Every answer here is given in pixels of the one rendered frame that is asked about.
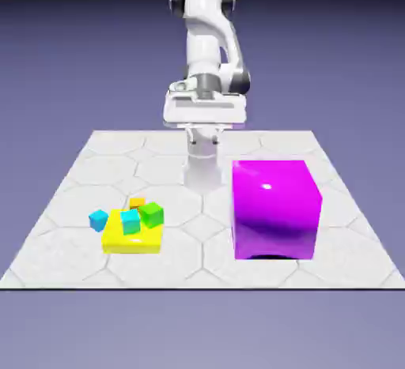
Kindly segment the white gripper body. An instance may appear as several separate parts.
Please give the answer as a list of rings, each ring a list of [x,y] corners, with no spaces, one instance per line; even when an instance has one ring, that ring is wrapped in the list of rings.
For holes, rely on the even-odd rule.
[[[213,92],[212,99],[199,99],[196,91],[170,92],[165,96],[163,119],[166,123],[244,124],[247,119],[246,97]]]

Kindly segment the small green cube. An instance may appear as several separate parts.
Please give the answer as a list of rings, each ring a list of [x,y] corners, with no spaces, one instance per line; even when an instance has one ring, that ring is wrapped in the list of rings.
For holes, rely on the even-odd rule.
[[[141,222],[148,228],[164,223],[164,209],[156,202],[144,204],[138,208]]]

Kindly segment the small cyan cube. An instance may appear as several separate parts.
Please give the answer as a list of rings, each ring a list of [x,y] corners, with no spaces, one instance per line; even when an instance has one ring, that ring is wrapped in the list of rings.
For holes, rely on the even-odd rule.
[[[141,230],[141,220],[137,209],[122,211],[120,221],[124,235],[133,235]]]

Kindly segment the small blue cube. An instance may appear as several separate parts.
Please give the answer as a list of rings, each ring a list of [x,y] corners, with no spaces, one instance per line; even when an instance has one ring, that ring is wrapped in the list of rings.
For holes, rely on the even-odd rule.
[[[102,232],[108,221],[108,213],[97,210],[89,214],[89,226],[96,232]]]

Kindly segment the large magenta box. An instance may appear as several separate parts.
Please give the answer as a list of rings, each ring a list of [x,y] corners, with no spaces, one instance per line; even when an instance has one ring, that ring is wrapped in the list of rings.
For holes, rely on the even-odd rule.
[[[323,198],[303,160],[235,160],[236,260],[313,258]]]

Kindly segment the large yellow box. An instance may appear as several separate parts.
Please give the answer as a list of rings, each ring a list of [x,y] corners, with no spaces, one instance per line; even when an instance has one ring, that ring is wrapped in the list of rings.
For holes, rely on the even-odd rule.
[[[163,224],[148,228],[141,222],[141,230],[124,235],[120,220],[123,210],[113,209],[101,236],[101,246],[105,254],[158,254],[161,250]]]

